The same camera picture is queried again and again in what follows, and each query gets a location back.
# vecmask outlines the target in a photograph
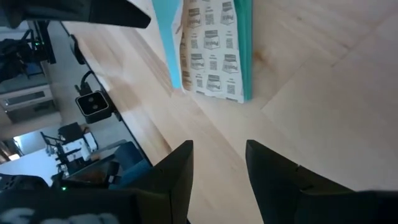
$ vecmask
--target wooden table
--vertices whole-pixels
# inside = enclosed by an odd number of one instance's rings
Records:
[[[253,1],[244,105],[173,90],[155,19],[65,25],[154,164],[194,141],[192,223],[262,223],[247,139],[351,189],[397,190],[398,2]],[[154,18],[149,0],[133,2]]]

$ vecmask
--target light wood surface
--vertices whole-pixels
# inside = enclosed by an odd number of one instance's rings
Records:
[[[173,90],[155,19],[65,25],[153,163],[194,140],[192,223],[262,223],[247,139],[351,189],[397,190],[398,2],[253,1],[244,105]],[[150,0],[133,2],[155,18]]]

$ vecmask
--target desk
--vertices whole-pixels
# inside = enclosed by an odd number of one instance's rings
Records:
[[[150,1],[133,1],[154,18]],[[65,22],[152,163],[195,146],[192,223],[262,223],[244,161],[255,139],[354,190],[398,189],[398,3],[254,0],[254,99],[173,90],[146,30]]]

